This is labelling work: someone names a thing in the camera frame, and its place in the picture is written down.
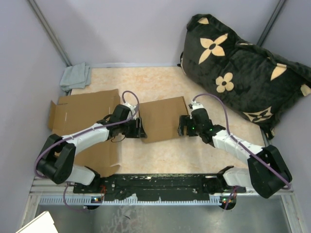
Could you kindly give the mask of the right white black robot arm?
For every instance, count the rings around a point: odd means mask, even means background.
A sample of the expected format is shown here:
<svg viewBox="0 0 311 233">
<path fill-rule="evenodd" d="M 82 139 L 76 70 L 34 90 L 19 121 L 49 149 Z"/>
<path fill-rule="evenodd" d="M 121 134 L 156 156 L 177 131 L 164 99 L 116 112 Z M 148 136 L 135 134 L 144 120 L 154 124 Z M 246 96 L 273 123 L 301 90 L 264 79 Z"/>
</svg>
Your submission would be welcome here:
<svg viewBox="0 0 311 233">
<path fill-rule="evenodd" d="M 178 134 L 198 136 L 205 144 L 224 150 L 247 165 L 247 168 L 230 167 L 221 172 L 216 185 L 222 192 L 234 186 L 252 188 L 267 199 L 281 189 L 290 188 L 292 175 L 275 146 L 258 146 L 236 137 L 225 127 L 214 125 L 205 108 L 181 115 Z"/>
</svg>

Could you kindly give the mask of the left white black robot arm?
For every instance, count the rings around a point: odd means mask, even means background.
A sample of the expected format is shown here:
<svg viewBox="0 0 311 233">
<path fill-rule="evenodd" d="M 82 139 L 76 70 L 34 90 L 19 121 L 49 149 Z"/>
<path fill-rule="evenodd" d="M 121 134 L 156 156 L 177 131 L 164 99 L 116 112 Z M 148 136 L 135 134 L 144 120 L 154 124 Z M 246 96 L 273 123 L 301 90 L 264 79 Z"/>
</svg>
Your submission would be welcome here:
<svg viewBox="0 0 311 233">
<path fill-rule="evenodd" d="M 146 138 L 138 111 L 138 104 L 126 102 L 89 128 L 70 135 L 50 135 L 35 161 L 35 172 L 55 184 L 74 183 L 84 192 L 97 192 L 101 187 L 100 174 L 87 166 L 75 165 L 75 156 L 120 134 L 124 138 Z"/>
</svg>

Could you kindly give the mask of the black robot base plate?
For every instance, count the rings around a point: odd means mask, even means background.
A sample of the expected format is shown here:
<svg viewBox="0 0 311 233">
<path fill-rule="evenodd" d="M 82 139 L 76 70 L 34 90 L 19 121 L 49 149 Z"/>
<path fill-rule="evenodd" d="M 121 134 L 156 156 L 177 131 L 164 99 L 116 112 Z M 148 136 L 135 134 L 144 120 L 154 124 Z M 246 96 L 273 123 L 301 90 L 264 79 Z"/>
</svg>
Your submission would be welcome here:
<svg viewBox="0 0 311 233">
<path fill-rule="evenodd" d="M 124 201 L 136 197 L 141 202 L 207 202 L 214 194 L 220 194 L 218 202 L 222 208 L 232 209 L 238 193 L 243 187 L 234 188 L 225 184 L 218 173 L 213 174 L 116 174 L 95 177 L 89 185 L 75 183 L 75 194 L 100 194 L 99 201 Z"/>
</svg>

